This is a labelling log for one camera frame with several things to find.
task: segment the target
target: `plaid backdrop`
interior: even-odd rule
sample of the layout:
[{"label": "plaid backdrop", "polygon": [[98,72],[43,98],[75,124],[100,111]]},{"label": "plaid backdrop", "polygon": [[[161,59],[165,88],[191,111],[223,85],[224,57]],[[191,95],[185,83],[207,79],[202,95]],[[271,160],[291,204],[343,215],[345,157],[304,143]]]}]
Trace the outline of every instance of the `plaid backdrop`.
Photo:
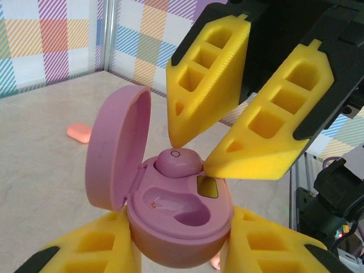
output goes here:
[{"label": "plaid backdrop", "polygon": [[[212,2],[227,0],[118,0],[111,71],[164,95],[168,59],[205,6]],[[251,99],[227,115],[224,122],[232,125]],[[321,158],[340,156],[363,141],[364,110],[354,119],[339,116],[308,152]]]},{"label": "plaid backdrop", "polygon": [[0,0],[0,98],[100,67],[104,0]]}]

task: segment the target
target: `yellow gripper pad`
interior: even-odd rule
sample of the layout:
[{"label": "yellow gripper pad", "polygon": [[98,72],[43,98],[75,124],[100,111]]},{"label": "yellow gripper pad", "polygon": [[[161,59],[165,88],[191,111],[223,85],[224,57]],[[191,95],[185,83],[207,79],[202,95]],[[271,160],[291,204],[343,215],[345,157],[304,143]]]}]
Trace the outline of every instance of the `yellow gripper pad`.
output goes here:
[{"label": "yellow gripper pad", "polygon": [[334,82],[320,44],[291,52],[209,155],[208,176],[275,180],[289,170],[309,142],[293,132]]},{"label": "yellow gripper pad", "polygon": [[235,206],[230,239],[220,253],[221,273],[329,273],[305,245],[324,252],[331,265],[342,268],[335,272],[350,272],[323,251],[321,242]]},{"label": "yellow gripper pad", "polygon": [[[46,245],[43,250],[59,250],[39,273],[140,273],[140,251],[130,237],[126,206],[120,213],[110,212],[103,217]],[[23,266],[34,270],[42,263],[33,257]]]},{"label": "yellow gripper pad", "polygon": [[182,147],[238,106],[250,22],[227,16],[207,23],[181,62],[167,64],[169,139]]}]

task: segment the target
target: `white tiled surface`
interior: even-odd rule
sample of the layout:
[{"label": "white tiled surface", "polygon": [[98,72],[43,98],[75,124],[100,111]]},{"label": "white tiled surface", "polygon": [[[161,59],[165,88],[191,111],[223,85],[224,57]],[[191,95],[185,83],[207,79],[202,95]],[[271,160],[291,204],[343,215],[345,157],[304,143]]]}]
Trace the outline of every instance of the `white tiled surface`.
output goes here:
[{"label": "white tiled surface", "polygon": [[[0,264],[14,272],[47,242],[105,213],[86,198],[87,144],[67,137],[74,122],[93,124],[104,99],[129,84],[107,72],[0,100]],[[217,123],[187,147],[203,159],[226,134]],[[145,158],[169,148],[166,99],[152,95]],[[288,226],[289,177],[228,181],[234,203]],[[143,273],[215,272],[209,264],[174,270],[143,259]]]}]

